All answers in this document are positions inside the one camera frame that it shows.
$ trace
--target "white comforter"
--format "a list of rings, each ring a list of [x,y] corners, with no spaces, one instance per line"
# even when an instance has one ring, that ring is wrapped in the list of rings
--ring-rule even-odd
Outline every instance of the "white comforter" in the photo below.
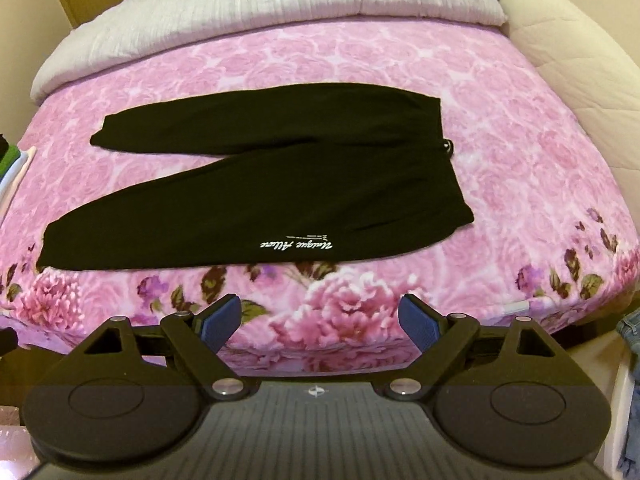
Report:
[[[289,22],[421,16],[501,25],[497,0],[125,0],[73,30],[35,77],[41,104],[63,84],[183,44]]]

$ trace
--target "rose pattern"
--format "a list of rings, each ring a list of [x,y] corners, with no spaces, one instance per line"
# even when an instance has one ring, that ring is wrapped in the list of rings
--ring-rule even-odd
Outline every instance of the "rose pattern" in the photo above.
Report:
[[[64,213],[212,161],[89,145],[106,114],[207,92],[322,81],[440,97],[475,223],[424,250],[370,262],[35,268],[44,228]],[[219,355],[238,373],[382,370],[417,356],[398,325],[398,300],[407,292],[443,314],[463,310],[497,325],[517,315],[516,305],[554,332],[604,305],[628,304],[640,273],[638,235],[606,163],[575,115],[490,27],[354,17],[182,46],[59,89],[19,145],[37,146],[38,155],[0,225],[0,326],[15,326],[21,344],[68,351],[109,316],[155,324],[235,293],[243,323]]]

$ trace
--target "triangular cutout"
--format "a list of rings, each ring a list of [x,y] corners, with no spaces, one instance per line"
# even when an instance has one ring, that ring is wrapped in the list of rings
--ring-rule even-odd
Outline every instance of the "triangular cutout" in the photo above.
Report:
[[[116,354],[122,352],[120,331],[116,328],[108,328],[95,340],[84,352],[85,354]]]
[[[520,332],[518,354],[537,355],[540,357],[554,357],[556,354],[549,348],[535,330],[523,330]]]

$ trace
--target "black circular disc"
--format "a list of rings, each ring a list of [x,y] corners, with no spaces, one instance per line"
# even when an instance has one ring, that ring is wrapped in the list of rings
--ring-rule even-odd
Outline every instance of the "black circular disc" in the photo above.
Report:
[[[145,376],[147,384],[101,377],[81,385],[35,386],[23,409],[34,447],[52,462],[73,465],[126,463],[161,453],[196,423],[200,397],[174,371],[160,372]]]
[[[602,443],[609,419],[595,386],[490,385],[468,373],[438,391],[433,413],[444,433],[471,454],[547,468],[581,460]]]

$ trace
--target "bed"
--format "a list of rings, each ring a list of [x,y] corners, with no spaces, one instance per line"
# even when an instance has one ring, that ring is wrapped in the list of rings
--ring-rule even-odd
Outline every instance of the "bed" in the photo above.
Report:
[[[443,314],[493,325],[526,314],[549,332],[627,306],[640,273],[628,197],[577,112],[500,31],[506,20],[498,0],[126,0],[82,25],[34,82],[41,106],[19,146],[37,153],[0,226],[0,326],[69,352],[108,317],[155,324],[232,292],[243,324],[220,357],[278,376],[406,366],[418,353],[398,325],[408,292]],[[44,229],[64,213],[211,162],[90,146],[106,115],[331,81],[442,100],[471,226],[370,262],[36,269]]]

